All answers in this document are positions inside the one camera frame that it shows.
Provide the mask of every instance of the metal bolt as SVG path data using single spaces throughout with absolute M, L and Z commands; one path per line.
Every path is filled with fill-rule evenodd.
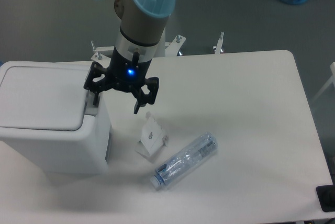
M 97 53 L 97 55 L 95 57 L 98 57 L 98 59 L 101 60 L 103 57 L 100 55 L 100 52 L 96 50 L 96 47 L 95 47 L 93 41 L 91 41 L 91 45 L 92 45 L 93 53 Z
M 92 44 L 92 50 L 95 52 L 95 51 L 96 51 L 96 48 L 95 48 L 95 46 L 94 46 L 94 42 L 91 41 L 91 44 Z

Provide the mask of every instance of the gray floor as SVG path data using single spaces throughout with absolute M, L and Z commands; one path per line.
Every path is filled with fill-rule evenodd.
M 114 0 L 0 0 L 0 61 L 75 61 L 96 46 L 113 45 L 119 21 Z M 226 52 L 287 49 L 308 98 L 330 76 L 335 61 L 335 2 L 309 0 L 177 0 L 167 40 L 187 38 L 185 54 L 211 53 L 221 31 Z

